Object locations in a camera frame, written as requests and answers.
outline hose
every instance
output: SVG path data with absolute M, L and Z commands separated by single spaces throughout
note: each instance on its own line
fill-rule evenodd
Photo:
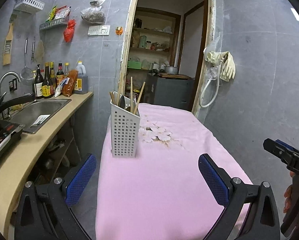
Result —
M 217 93 L 218 93 L 218 89 L 219 89 L 219 77 L 220 77 L 220 71 L 223 69 L 223 64 L 224 62 L 227 60 L 227 55 L 225 55 L 224 57 L 222 57 L 220 59 L 220 62 L 219 62 L 219 67 L 218 67 L 218 73 L 217 73 L 217 85 L 216 85 L 216 92 L 215 92 L 215 95 L 213 96 L 212 100 L 207 104 L 207 105 L 202 105 L 203 104 L 203 97 L 204 97 L 204 94 L 205 94 L 205 91 L 208 87 L 208 85 L 211 83 L 211 80 L 209 79 L 206 86 L 204 87 L 201 95 L 200 95 L 200 100 L 199 100 L 199 105 L 200 107 L 202 108 L 205 108 L 205 107 L 209 107 L 215 100 L 216 96 L 217 96 Z
M 216 92 L 215 92 L 215 95 L 213 96 L 212 100 L 207 104 L 207 105 L 202 105 L 203 104 L 203 97 L 204 97 L 204 94 L 205 94 L 205 91 L 208 87 L 208 85 L 211 83 L 211 80 L 209 79 L 206 86 L 204 87 L 202 93 L 201 93 L 201 96 L 200 96 L 200 100 L 199 100 L 199 105 L 203 108 L 205 107 L 209 107 L 215 100 L 216 96 L 217 96 L 217 93 L 218 93 L 218 89 L 219 89 L 219 76 L 220 76 L 220 70 L 221 70 L 221 65 L 218 67 L 218 73 L 217 73 L 217 85 L 216 85 Z

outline white hose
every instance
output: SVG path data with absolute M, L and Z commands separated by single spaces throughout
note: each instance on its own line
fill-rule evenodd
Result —
M 203 108 L 205 108 L 205 107 L 209 107 L 209 106 L 214 102 L 214 100 L 215 100 L 215 98 L 216 98 L 216 96 L 217 96 L 218 89 L 219 89 L 219 76 L 220 76 L 220 70 L 221 70 L 221 68 L 222 68 L 222 66 L 220 65 L 220 66 L 218 67 L 217 85 L 216 85 L 216 92 L 215 92 L 215 95 L 213 96 L 212 100 L 211 100 L 207 105 L 202 106 L 202 104 L 203 104 L 203 97 L 204 97 L 204 94 L 205 94 L 205 91 L 206 91 L 208 85 L 211 83 L 211 80 L 208 80 L 206 86 L 204 87 L 204 89 L 203 89 L 203 91 L 202 91 L 202 93 L 201 93 L 200 100 L 199 100 L 199 105 L 200 105 L 201 107 L 203 107 Z

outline pink tablecloth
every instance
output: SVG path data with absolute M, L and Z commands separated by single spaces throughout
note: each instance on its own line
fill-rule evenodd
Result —
M 140 104 L 141 125 L 163 127 L 171 141 L 146 142 L 139 134 L 136 157 L 113 158 L 110 125 L 100 163 L 97 240 L 203 239 L 221 214 L 198 170 L 208 153 L 231 177 L 251 181 L 213 134 L 190 112 Z M 240 226 L 248 206 L 240 215 Z

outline silver screw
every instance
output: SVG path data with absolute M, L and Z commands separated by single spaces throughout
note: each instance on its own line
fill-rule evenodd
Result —
M 242 180 L 241 180 L 240 178 L 235 177 L 235 178 L 233 178 L 233 182 L 234 182 L 235 184 L 241 184 L 241 183 L 242 183 Z
M 61 182 L 62 182 L 62 178 L 56 178 L 56 179 L 54 179 L 54 183 L 55 184 L 59 184 Z
M 264 186 L 264 187 L 270 187 L 270 184 L 269 184 L 267 181 L 264 181 L 264 182 L 263 182 L 263 186 Z
M 25 187 L 30 187 L 33 183 L 31 181 L 28 181 L 25 183 Z

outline red plastic bag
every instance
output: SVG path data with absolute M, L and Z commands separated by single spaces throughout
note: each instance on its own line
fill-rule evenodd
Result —
M 74 36 L 75 20 L 69 20 L 66 30 L 64 30 L 64 39 L 66 42 L 70 42 Z

